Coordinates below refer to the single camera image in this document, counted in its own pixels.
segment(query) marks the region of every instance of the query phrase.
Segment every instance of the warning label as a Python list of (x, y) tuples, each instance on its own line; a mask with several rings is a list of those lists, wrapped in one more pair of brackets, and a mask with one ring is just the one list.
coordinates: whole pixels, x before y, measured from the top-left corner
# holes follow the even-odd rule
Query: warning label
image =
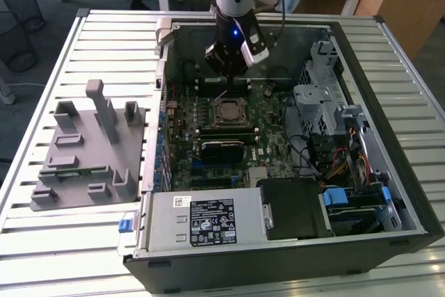
[(236, 243), (233, 199), (190, 202), (190, 244), (193, 247)]

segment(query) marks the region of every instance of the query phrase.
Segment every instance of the metal table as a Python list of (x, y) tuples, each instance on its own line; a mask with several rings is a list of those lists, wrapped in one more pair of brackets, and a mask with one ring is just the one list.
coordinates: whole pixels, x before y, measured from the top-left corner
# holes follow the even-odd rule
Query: metal table
[[(31, 211), (29, 202), (56, 126), (51, 113), (57, 101), (70, 99), (78, 109), (90, 109), (92, 102), (85, 96), (84, 85), (88, 79), (102, 79), (104, 94), (111, 97), (115, 108), (122, 108), (127, 100), (150, 107), (158, 66), (154, 29), (157, 19), (166, 15), (193, 19), (210, 14), (91, 10), (75, 19), (0, 190), (3, 297), (150, 296), (122, 265), (116, 249), (118, 221), (138, 210), (138, 202), (41, 212)], [(291, 18), (335, 20), (342, 25), (436, 214), (445, 222), (445, 113), (386, 25), (366, 17)], [(354, 98), (355, 88), (348, 74), (345, 80)], [(442, 239), (361, 275), (182, 295), (296, 296), (305, 292), (380, 297), (396, 292), (400, 296), (443, 296), (444, 274)]]

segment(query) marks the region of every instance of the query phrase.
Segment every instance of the wire mesh trash bin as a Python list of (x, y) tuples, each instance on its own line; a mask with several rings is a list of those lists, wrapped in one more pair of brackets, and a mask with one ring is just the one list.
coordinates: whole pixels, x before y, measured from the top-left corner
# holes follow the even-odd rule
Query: wire mesh trash bin
[(26, 31), (38, 31), (45, 25), (37, 0), (3, 0), (9, 10), (20, 14)]
[(12, 72), (27, 70), (37, 61), (19, 13), (10, 10), (0, 12), (0, 59)]

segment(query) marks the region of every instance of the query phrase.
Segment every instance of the red cable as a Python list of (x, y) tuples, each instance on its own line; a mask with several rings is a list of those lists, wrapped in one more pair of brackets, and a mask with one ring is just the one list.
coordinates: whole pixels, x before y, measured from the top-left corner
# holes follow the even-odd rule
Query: red cable
[(335, 151), (335, 154), (334, 154), (334, 163), (332, 164), (332, 168), (334, 168), (335, 167), (335, 161), (337, 160), (337, 155), (338, 155), (338, 153), (340, 153), (341, 151), (347, 151), (347, 150), (349, 150), (347, 147), (340, 147), (339, 149), (337, 149), (336, 151)]

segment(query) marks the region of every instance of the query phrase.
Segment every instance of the metal bracket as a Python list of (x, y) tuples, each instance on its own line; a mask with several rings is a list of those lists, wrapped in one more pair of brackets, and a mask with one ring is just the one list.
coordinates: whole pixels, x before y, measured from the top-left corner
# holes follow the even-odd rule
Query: metal bracket
[(162, 17), (156, 23), (156, 42), (158, 45), (166, 45), (173, 41), (172, 34), (172, 19), (169, 17)]

